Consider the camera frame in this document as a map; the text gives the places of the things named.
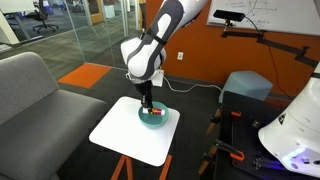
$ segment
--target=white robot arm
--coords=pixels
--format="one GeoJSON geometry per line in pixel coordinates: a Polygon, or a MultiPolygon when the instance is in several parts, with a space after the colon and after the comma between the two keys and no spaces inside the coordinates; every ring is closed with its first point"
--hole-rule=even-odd
{"type": "Polygon", "coordinates": [[[150,77],[166,59],[164,46],[178,29],[195,20],[206,3],[207,0],[164,0],[146,33],[121,44],[129,71],[127,78],[142,94],[145,108],[152,108],[150,77]]]}

